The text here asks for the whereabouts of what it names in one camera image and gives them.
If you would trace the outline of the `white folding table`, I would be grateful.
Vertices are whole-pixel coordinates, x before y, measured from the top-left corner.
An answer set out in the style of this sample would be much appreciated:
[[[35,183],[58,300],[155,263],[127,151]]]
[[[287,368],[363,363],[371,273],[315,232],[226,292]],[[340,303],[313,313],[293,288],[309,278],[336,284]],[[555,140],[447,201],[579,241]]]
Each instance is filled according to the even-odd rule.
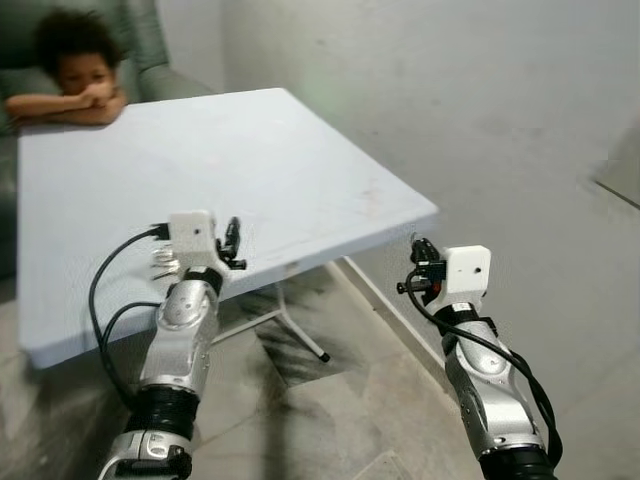
[[[164,297],[156,243],[173,212],[241,220],[247,269],[225,297],[433,227],[438,207],[280,88],[128,106],[101,128],[28,127],[17,142],[17,339],[49,369],[95,347],[101,319]]]

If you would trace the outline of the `curly-haired child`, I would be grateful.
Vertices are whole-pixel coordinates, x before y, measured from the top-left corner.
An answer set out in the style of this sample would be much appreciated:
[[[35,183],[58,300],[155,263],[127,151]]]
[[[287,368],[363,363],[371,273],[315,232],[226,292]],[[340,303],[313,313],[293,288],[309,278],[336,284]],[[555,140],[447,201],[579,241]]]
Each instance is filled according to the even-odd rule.
[[[95,12],[52,10],[35,29],[38,65],[59,93],[18,93],[5,99],[14,127],[109,125],[129,104],[120,87],[122,50]]]

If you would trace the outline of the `dark green leather sofa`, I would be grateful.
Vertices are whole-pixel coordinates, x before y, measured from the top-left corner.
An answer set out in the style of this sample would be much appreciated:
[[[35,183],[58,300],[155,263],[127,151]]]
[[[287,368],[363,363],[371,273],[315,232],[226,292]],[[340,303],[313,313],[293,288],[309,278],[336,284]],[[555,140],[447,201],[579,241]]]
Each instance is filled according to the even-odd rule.
[[[120,86],[131,102],[210,95],[209,88],[172,68],[156,0],[0,0],[0,280],[18,269],[18,140],[20,131],[4,111],[15,93],[55,93],[58,87],[38,68],[35,31],[52,10],[100,14],[122,47]]]

